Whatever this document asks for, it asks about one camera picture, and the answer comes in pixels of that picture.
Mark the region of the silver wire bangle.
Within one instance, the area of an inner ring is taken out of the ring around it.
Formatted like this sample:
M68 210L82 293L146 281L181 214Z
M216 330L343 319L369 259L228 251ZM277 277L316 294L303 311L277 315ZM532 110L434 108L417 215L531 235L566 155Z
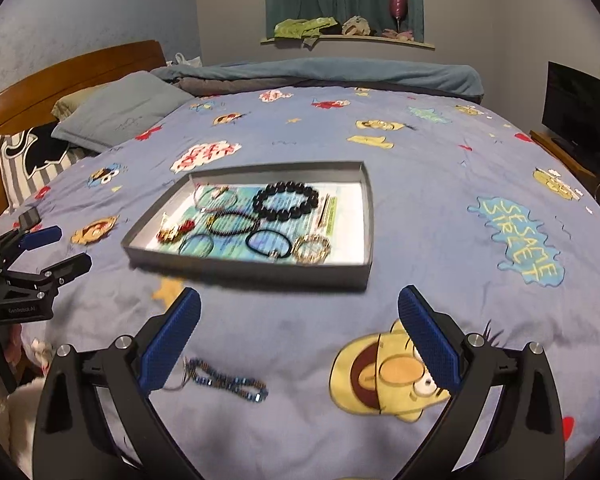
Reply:
M178 254L185 257L206 258L214 248L213 237L206 233L186 235L178 245Z

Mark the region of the striped black white pillow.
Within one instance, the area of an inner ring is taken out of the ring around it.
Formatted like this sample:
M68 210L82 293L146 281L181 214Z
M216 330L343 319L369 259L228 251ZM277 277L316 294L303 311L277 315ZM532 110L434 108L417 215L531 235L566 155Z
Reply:
M17 209L78 160L94 155L68 141L53 138L57 125L54 120L0 136L0 170L10 209Z

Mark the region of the wooden headboard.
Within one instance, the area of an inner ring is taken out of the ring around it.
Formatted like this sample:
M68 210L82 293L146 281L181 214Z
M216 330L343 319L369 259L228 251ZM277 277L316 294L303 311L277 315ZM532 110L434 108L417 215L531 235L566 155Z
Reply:
M146 40L85 53L44 68L0 92L0 136L51 122L50 111L63 96L164 64L158 41ZM0 170L0 215L7 206Z

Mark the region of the olive yellow pillow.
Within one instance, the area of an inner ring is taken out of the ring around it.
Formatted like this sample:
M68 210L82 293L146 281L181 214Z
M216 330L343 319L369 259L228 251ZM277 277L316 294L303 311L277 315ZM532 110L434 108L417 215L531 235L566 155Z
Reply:
M52 114L58 122L62 122L72 115L94 93L99 92L99 90L106 87L107 84L98 84L97 86L84 88L67 94L66 96L62 96L54 103L50 114Z

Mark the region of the Sesame Street blue bedsheet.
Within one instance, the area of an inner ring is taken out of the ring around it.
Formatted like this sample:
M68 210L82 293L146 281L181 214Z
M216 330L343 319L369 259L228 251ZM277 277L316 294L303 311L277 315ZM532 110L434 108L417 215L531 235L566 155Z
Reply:
M287 162L362 162L373 194L363 290L210 282L136 268L125 234L181 177ZM600 436L600 207L490 110L442 96L285 88L191 99L134 139L82 159L30 198L64 235L22 256L38 271L86 252L36 344L78 350L132 334L184 288L201 319L183 356L252 378L261 402L181 368L151 396L210 479L388 479L451 400L400 322L416 286L498 347L535 341L555 377L557 431L576 466Z

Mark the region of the grey-blue pillow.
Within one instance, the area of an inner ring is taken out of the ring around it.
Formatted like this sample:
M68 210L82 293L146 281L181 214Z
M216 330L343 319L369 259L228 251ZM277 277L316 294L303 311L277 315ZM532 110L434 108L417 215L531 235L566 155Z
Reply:
M193 97L148 72L110 82L89 96L52 137L102 153L134 139Z

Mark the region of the printed paper sheet liner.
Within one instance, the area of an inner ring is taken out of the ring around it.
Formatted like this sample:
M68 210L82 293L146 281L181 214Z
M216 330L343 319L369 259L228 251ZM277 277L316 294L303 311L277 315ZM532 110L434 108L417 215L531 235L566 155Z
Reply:
M325 223L317 229L326 194ZM175 222L196 219L196 228L186 235L213 237L214 248L206 258L345 266L365 262L365 209L358 182L299 182L295 190L289 182L186 184L134 240L138 248L179 256L182 240L167 245L156 240L163 214Z

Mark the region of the grey cardboard box tray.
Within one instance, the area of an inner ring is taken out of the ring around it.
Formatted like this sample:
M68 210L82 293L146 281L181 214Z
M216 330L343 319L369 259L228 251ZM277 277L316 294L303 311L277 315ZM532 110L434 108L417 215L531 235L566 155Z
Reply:
M210 282L365 289L373 194L362 162L193 172L125 234L136 268Z

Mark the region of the wooden tv stand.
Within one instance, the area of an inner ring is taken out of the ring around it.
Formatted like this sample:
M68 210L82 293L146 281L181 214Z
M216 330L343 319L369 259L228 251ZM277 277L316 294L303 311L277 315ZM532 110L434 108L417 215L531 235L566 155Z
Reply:
M538 144L548 154L560 160L578 181L584 185L588 192L591 194L595 193L596 186L600 183L600 178L577 161L573 154L566 149L566 144L560 136L551 132L534 130L530 130L529 134L535 144Z

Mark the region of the black flat-screen television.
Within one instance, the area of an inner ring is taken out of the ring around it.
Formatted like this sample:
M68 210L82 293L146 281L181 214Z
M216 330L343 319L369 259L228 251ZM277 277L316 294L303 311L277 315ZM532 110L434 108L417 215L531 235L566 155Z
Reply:
M542 125L581 165L600 173L600 79L548 62Z

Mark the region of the teal blue blanket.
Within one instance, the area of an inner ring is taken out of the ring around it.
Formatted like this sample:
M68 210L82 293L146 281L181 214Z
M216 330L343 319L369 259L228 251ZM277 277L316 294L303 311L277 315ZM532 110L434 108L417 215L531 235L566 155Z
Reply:
M479 103L484 95L480 75L469 65L377 58L287 58L202 67L175 64L155 68L151 73L192 96L319 86L369 86L452 96L474 103Z

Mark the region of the pink cloth on sill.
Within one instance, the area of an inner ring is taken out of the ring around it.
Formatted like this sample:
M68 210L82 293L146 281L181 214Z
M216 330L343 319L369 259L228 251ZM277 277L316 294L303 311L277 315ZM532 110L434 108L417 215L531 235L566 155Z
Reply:
M413 32L411 30L406 30L405 32L398 32L394 29L385 28L380 36L382 38L387 38L394 41L400 42L413 42L415 40Z

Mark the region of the wooden window sill shelf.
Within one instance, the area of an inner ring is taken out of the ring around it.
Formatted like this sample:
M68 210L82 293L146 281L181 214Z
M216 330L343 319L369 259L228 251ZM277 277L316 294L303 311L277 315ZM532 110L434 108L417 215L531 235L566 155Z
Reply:
M420 50L434 51L436 46L428 42L418 42L415 40L401 40L383 36L343 36L343 35L321 35L310 38L262 38L260 45L266 44L298 44L302 48L312 50L319 42L350 42L350 44L392 44L393 46L409 47Z

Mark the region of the green cloth on sill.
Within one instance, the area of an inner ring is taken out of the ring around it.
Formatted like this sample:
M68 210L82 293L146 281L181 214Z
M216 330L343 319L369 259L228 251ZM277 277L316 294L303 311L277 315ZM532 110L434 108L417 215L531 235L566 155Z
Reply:
M339 29L339 22L332 16L318 18L286 18L274 26L274 40L300 40L312 47L325 30Z

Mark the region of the pink glass vase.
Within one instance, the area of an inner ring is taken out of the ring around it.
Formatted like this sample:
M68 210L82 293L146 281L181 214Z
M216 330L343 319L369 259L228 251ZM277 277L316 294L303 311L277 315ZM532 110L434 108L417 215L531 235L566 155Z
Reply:
M405 21L408 12L407 0L389 0L389 13L396 23L396 30L400 32L401 24Z

